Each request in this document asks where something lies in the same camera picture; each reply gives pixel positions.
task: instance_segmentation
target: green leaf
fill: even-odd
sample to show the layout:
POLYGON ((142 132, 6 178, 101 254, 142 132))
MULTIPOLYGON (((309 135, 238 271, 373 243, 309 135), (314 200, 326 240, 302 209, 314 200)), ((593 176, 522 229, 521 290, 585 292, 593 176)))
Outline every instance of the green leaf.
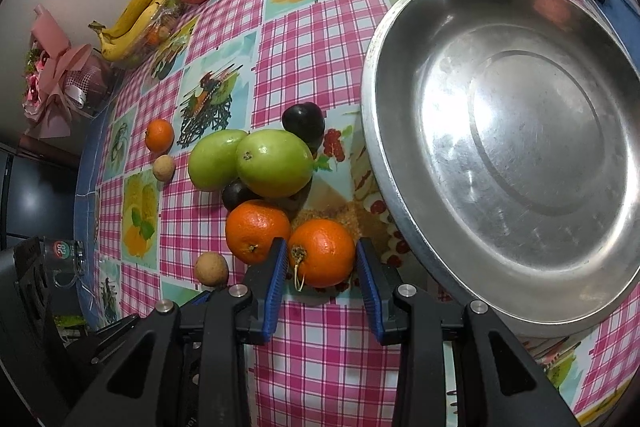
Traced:
POLYGON ((140 223, 142 223, 140 211, 135 206, 131 209, 131 222, 133 223, 134 227, 139 227, 140 223))
POLYGON ((325 154, 318 155, 314 163, 314 171, 329 171, 331 172, 331 165, 329 165, 329 156, 325 154))
POLYGON ((142 223, 140 223, 140 235, 145 239, 145 241, 150 239, 151 236, 154 235, 155 231, 156 229, 154 229, 154 226, 150 222, 142 221, 142 223))

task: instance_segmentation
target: black plum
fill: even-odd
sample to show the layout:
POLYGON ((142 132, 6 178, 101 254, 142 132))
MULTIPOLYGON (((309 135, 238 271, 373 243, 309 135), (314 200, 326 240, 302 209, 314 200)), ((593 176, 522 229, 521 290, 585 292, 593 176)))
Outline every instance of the black plum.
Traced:
POLYGON ((222 204, 231 212, 240 203, 250 200, 261 200, 262 198, 247 187, 240 178, 233 180, 222 190, 222 204))
POLYGON ((282 126, 311 146, 324 135, 324 116, 313 102, 297 103, 282 114, 282 126))

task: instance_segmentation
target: banana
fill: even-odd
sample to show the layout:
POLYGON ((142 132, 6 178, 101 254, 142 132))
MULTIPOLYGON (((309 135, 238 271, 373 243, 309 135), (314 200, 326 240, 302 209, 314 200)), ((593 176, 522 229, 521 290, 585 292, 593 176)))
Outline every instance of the banana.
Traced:
POLYGON ((130 0, 122 15, 111 28, 102 30, 105 36, 116 39, 128 32, 152 0, 130 0))
POLYGON ((130 45, 146 30, 156 12, 160 9, 165 0, 153 0, 151 4, 140 14, 138 20, 131 29, 121 37, 111 39, 104 34, 104 29, 99 25, 89 25, 89 28, 98 34, 102 47, 102 56, 110 62, 117 62, 127 57, 130 45))

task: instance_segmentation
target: table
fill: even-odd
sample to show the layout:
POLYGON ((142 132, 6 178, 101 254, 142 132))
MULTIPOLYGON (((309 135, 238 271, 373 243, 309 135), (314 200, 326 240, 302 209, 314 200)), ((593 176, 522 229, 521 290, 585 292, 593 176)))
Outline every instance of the table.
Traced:
MULTIPOLYGON (((294 226, 312 216, 338 219, 354 237, 372 237, 382 261, 397 266, 406 282, 448 298, 393 224, 364 148, 364 54, 395 1, 210 0, 185 13, 180 30, 129 72, 92 124, 79 173, 75 234, 92 266, 79 295, 92 325, 146 315, 159 298, 186 302, 200 291, 192 266, 203 251, 222 252, 229 283, 241 280, 245 267, 226 247, 220 195, 191 185, 188 152, 202 133, 219 128, 278 128, 284 108, 306 100, 326 111, 326 128, 340 137, 339 146, 319 151, 294 226), (144 146, 154 118, 171 121, 176 133, 177 170, 163 187, 150 174, 153 157, 144 146), (127 238, 132 206, 153 232, 141 247, 127 238)), ((601 16, 589 0, 574 1, 601 16)), ((583 424, 615 402, 639 365, 639 301, 636 287, 591 331, 522 340, 583 424)), ((450 346, 444 351, 453 391, 450 346)), ((381 347, 369 333, 357 277, 301 294, 287 282, 272 342, 248 346, 246 359, 255 425, 390 425, 399 347, 381 347)), ((447 396, 451 426, 455 400, 447 396)))

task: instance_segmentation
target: silver tray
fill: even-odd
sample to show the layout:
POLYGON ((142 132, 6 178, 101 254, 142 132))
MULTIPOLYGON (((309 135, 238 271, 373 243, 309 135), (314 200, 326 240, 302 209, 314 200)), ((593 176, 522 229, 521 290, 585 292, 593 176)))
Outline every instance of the silver tray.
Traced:
POLYGON ((457 300, 556 337, 638 281, 638 72, 585 9, 400 0, 367 51, 362 117, 399 230, 457 300))

